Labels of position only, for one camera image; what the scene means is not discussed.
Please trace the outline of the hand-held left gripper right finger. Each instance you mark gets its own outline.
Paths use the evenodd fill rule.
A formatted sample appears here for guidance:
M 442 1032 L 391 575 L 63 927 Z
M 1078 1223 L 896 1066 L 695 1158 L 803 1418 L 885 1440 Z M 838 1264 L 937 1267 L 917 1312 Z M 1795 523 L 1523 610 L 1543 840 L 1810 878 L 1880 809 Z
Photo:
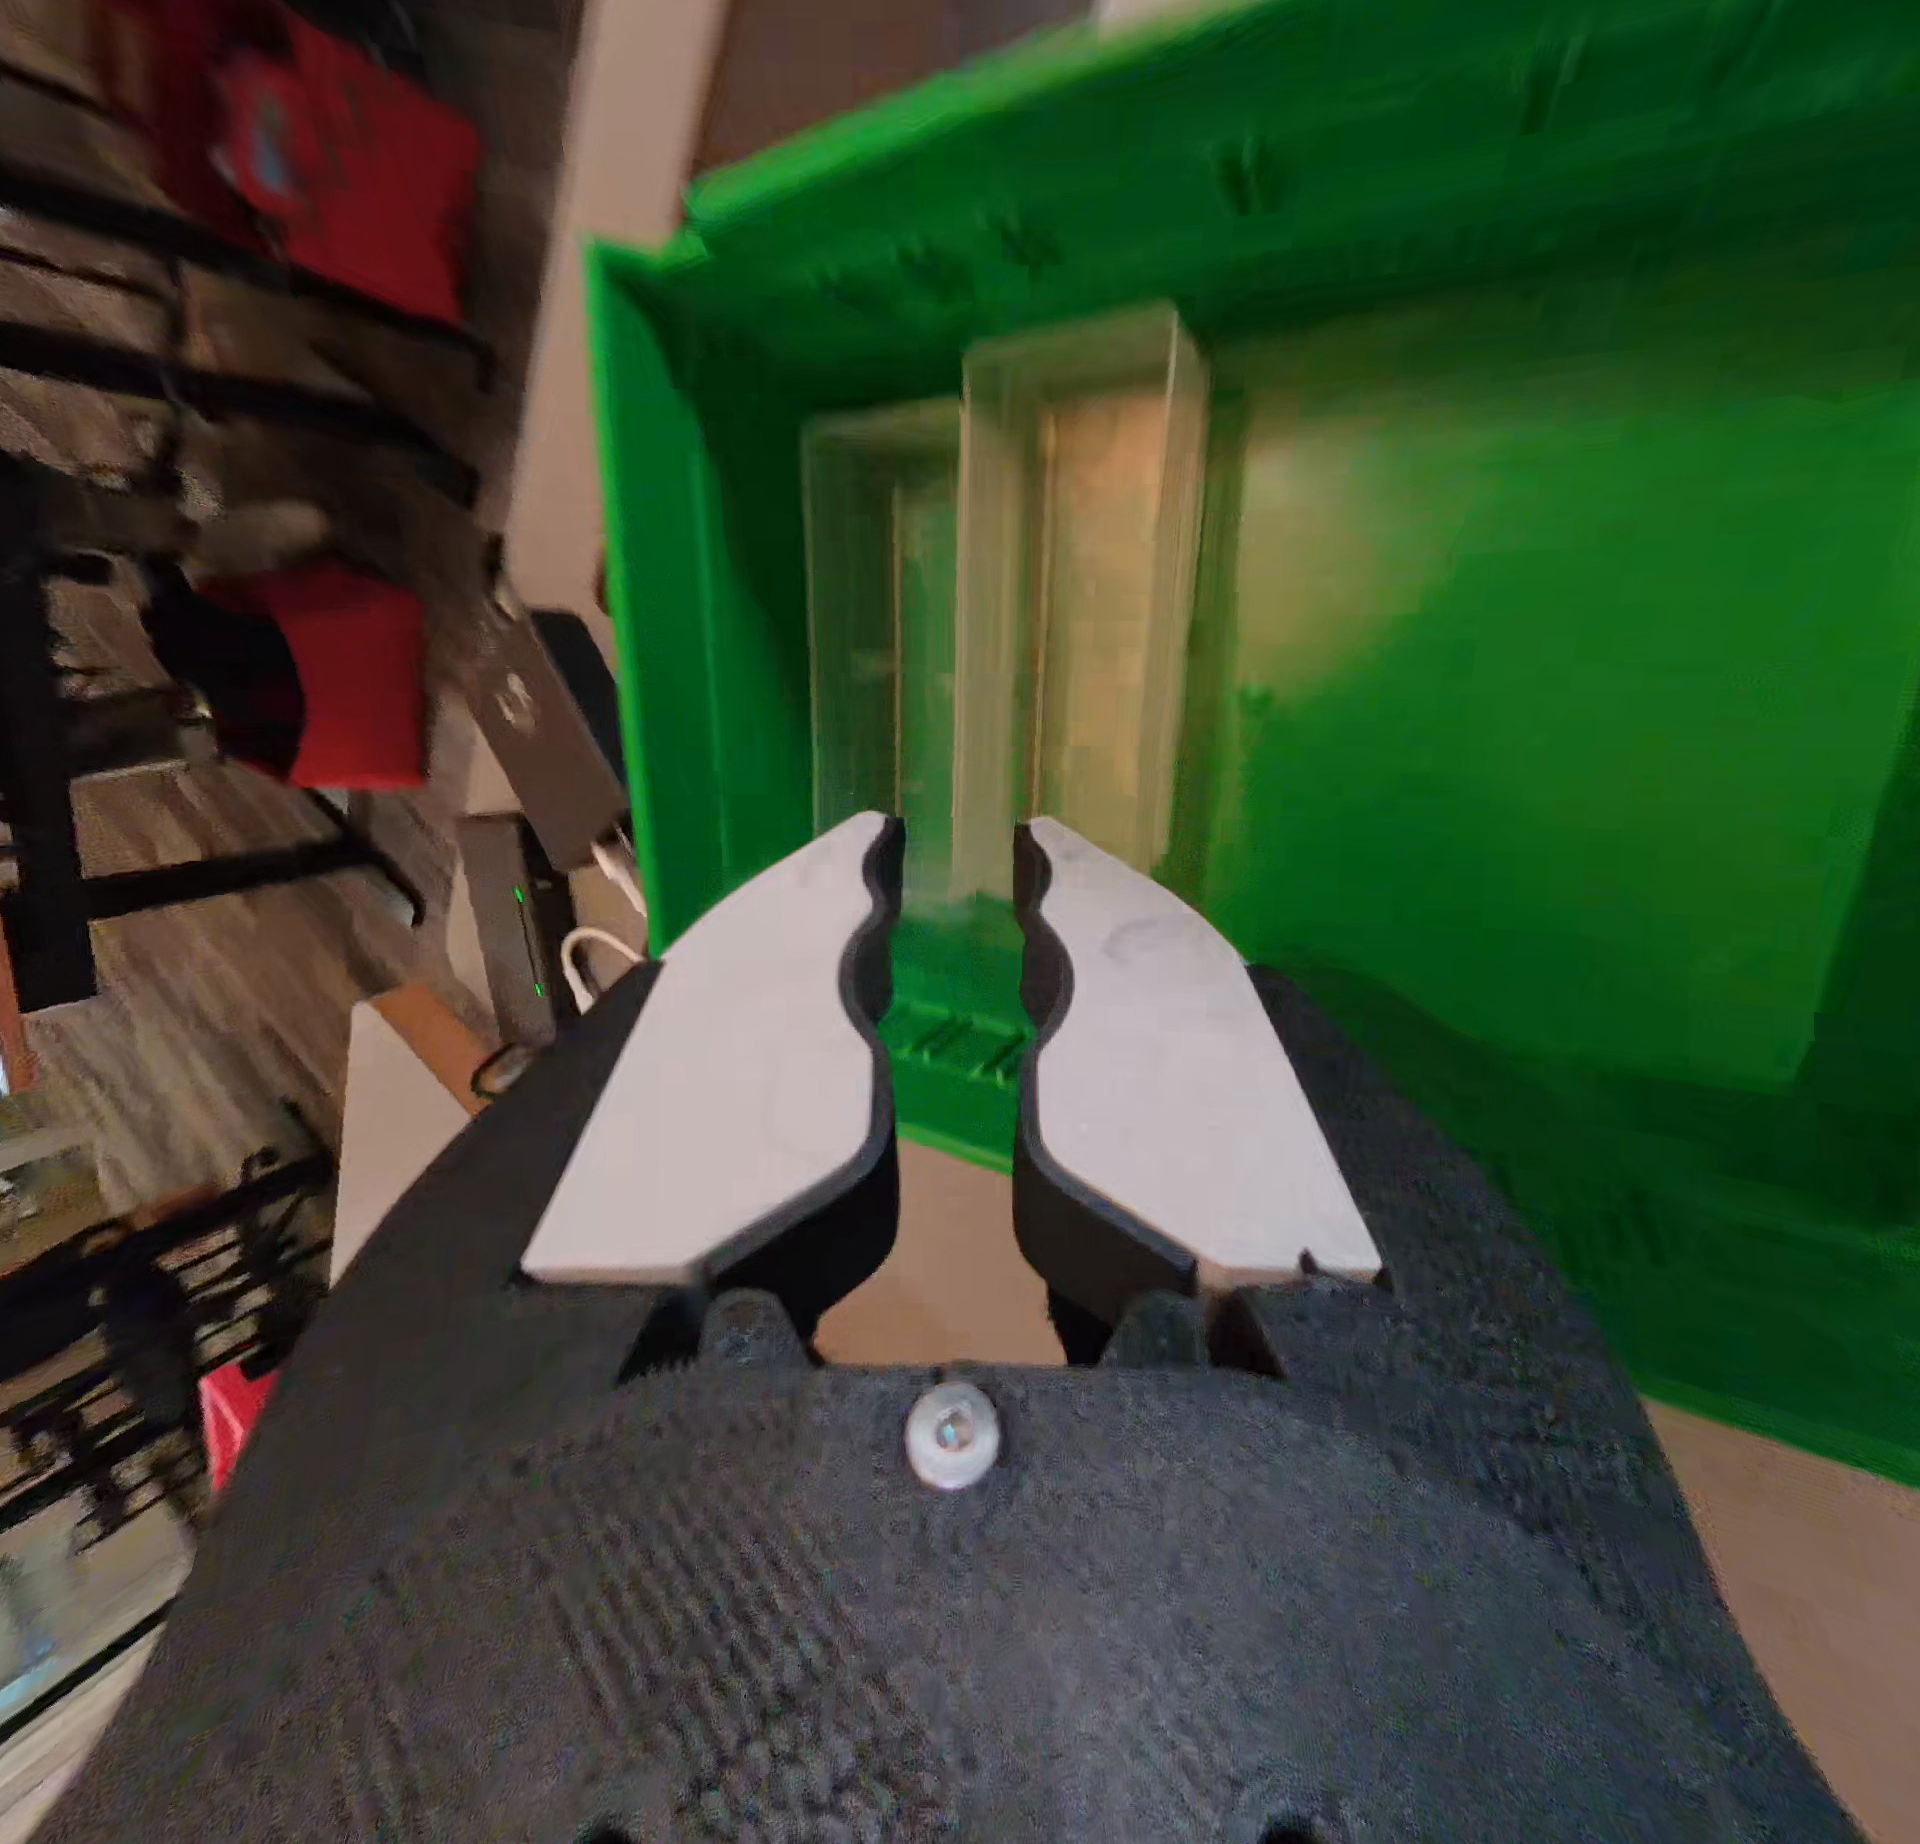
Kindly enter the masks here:
M 1236 947 L 1055 819 L 1013 828 L 1013 1240 L 1068 1360 L 1163 1293 L 1379 1283 L 1385 1264 Z

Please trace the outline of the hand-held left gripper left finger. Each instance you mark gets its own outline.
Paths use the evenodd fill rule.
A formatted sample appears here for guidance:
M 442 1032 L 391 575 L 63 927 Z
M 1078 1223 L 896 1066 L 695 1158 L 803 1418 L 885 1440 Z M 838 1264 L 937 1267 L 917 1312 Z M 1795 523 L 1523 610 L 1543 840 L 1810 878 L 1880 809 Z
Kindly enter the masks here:
M 800 1340 L 901 1232 L 904 822 L 860 809 L 689 927 L 519 1248 L 538 1283 L 774 1299 Z

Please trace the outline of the green plastic bin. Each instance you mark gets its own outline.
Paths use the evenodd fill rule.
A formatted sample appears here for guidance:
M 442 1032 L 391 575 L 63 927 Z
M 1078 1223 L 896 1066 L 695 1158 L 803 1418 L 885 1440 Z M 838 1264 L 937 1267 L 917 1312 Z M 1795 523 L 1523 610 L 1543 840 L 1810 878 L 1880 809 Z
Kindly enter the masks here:
M 1917 1488 L 1920 0 L 1207 0 L 588 243 L 655 945 L 817 828 L 917 878 L 901 1137 L 1007 1171 L 948 897 L 971 344 L 1210 378 L 1151 868 L 1449 1125 L 1636 1386 Z

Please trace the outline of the small clear plastic drawer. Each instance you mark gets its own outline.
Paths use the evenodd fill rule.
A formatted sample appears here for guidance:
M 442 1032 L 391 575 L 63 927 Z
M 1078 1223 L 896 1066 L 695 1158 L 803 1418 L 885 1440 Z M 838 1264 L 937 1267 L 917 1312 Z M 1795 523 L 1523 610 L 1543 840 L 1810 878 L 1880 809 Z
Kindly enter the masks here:
M 1170 853 L 1210 378 L 1134 307 L 963 364 L 948 897 L 1009 899 L 1018 822 Z

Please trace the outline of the beige desk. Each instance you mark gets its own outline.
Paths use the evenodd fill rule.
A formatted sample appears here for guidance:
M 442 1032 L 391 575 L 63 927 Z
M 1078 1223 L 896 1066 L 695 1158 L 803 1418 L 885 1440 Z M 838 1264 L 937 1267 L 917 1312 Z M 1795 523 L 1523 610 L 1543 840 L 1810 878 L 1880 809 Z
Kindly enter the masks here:
M 901 1145 L 901 1232 L 817 1324 L 833 1365 L 1059 1365 L 1009 1175 Z M 1765 1683 L 1870 1840 L 1920 1834 L 1920 1497 L 1646 1404 Z

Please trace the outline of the black device with green light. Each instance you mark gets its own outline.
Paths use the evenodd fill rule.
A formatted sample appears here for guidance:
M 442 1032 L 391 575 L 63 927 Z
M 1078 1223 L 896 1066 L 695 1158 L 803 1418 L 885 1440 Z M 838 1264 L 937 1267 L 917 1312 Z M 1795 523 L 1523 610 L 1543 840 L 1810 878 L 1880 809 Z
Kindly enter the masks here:
M 519 811 L 466 819 L 455 843 L 496 1027 L 508 1043 L 545 1051 L 576 1024 L 560 965 L 569 878 Z

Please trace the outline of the red cloth bag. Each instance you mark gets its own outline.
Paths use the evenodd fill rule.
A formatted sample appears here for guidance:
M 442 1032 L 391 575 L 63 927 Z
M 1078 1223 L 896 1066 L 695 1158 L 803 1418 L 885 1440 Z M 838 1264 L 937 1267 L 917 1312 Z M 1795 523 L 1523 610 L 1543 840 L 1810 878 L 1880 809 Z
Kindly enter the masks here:
M 424 609 L 336 554 L 201 575 L 201 600 L 280 634 L 301 720 L 292 751 L 250 762 L 301 792 L 400 796 L 424 786 Z
M 133 124 L 217 241 L 466 327 L 472 124 L 283 0 L 126 0 Z

